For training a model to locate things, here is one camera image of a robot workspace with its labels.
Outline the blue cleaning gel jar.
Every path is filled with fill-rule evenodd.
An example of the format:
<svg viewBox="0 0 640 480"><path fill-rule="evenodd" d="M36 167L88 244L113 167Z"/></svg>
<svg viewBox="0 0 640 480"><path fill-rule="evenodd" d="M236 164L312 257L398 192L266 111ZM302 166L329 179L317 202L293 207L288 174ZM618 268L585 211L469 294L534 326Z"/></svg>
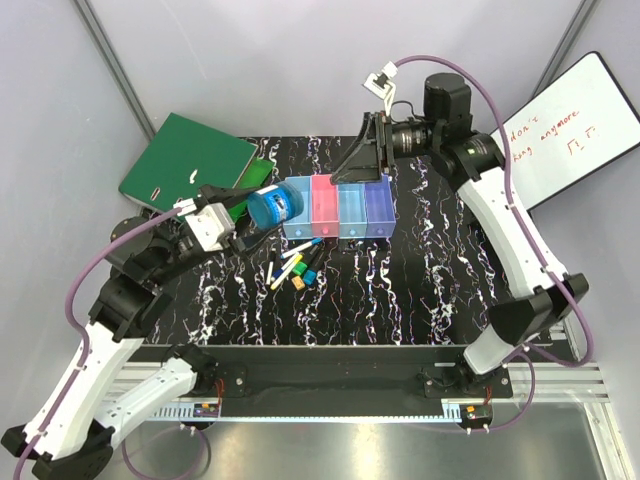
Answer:
<svg viewBox="0 0 640 480"><path fill-rule="evenodd" d="M258 229L268 230L300 215L304 199L298 188L284 181L251 193L247 210Z"/></svg>

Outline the orange small eraser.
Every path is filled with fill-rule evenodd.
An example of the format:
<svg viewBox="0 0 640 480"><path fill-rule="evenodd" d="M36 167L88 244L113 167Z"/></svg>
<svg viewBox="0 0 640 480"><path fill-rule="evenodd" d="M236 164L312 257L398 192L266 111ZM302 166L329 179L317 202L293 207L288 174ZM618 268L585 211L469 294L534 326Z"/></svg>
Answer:
<svg viewBox="0 0 640 480"><path fill-rule="evenodd" d="M292 284L297 290L302 290L305 287L304 282L298 277L292 279Z"/></svg>

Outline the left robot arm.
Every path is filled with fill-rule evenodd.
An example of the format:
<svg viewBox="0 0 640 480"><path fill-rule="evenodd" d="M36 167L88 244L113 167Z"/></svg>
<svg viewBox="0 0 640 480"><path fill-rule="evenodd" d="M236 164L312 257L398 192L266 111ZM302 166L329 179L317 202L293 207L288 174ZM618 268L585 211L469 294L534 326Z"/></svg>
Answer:
<svg viewBox="0 0 640 480"><path fill-rule="evenodd" d="M151 219L118 223L109 244L78 274L65 299L80 344L31 421L7 429L2 446L38 479L94 479L115 449L164 404L182 395L222 394L219 363L196 345L173 348L151 377L110 406L102 402L172 298L164 287L218 253L248 254L270 235L236 237L229 211L254 189L204 185Z"/></svg>

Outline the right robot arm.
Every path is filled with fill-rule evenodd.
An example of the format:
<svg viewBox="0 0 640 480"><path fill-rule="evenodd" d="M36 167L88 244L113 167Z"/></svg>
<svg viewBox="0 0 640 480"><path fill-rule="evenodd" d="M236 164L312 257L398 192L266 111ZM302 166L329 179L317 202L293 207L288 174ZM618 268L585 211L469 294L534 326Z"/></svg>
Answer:
<svg viewBox="0 0 640 480"><path fill-rule="evenodd" d="M367 113L360 132L334 169L334 185L372 183L396 160L426 156L471 211L507 276L512 300L492 306L489 323L459 355L437 385L466 396L486 389L526 342L563 320L587 293L584 275L571 275L550 253L519 197L507 185L505 157L497 142L472 127L471 89L462 76L437 73L424 83L423 114L393 123L392 73L370 74L367 90L384 109Z"/></svg>

